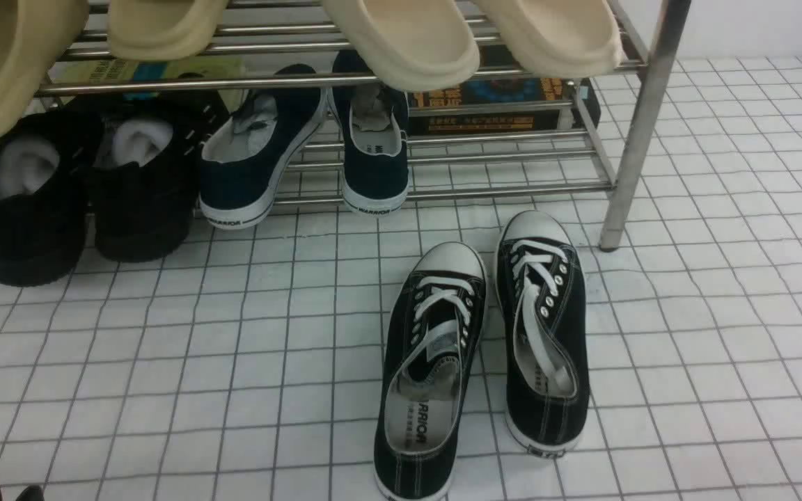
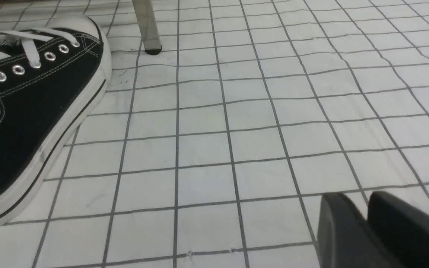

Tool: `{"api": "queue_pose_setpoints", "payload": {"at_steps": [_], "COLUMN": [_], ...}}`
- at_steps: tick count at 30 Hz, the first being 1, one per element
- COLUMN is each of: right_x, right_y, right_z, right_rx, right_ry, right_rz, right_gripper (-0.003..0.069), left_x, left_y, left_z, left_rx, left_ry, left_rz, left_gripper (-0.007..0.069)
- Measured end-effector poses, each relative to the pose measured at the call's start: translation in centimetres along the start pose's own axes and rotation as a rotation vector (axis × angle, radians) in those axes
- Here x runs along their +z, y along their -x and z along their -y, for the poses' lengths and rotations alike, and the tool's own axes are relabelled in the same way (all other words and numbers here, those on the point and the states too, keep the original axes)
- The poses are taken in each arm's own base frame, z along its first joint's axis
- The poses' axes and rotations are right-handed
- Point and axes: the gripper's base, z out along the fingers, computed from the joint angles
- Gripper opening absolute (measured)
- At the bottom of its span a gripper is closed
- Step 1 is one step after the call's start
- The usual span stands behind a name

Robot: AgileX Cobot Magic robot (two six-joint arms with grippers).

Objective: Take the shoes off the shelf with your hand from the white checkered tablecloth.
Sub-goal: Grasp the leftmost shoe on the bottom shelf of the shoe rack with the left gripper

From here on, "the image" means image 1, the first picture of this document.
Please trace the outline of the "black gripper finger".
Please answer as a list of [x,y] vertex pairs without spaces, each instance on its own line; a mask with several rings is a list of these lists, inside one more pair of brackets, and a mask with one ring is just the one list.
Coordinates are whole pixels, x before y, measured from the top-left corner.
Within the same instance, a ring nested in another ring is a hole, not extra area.
[[23,488],[15,501],[45,501],[44,489],[39,485],[30,485]]

